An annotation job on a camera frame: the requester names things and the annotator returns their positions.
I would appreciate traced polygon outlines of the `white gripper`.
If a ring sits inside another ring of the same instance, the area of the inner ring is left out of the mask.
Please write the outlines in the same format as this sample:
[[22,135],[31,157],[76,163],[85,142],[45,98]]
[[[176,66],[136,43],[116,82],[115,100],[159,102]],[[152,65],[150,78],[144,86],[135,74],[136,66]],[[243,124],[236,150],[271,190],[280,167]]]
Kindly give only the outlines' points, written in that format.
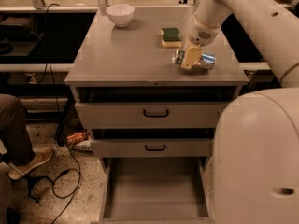
[[188,36],[186,38],[186,46],[189,46],[185,50],[183,62],[181,65],[182,69],[192,69],[201,59],[202,49],[201,46],[207,46],[211,44],[221,28],[210,28],[199,20],[196,15],[192,15],[189,19]]

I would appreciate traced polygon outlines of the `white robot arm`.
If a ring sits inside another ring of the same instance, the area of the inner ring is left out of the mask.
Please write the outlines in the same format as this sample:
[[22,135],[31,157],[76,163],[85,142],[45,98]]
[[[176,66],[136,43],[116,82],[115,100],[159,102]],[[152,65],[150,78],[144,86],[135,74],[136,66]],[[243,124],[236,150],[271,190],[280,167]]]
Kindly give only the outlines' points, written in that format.
[[215,224],[299,224],[299,21],[274,0],[202,0],[189,41],[233,14],[280,88],[226,106],[213,148]]

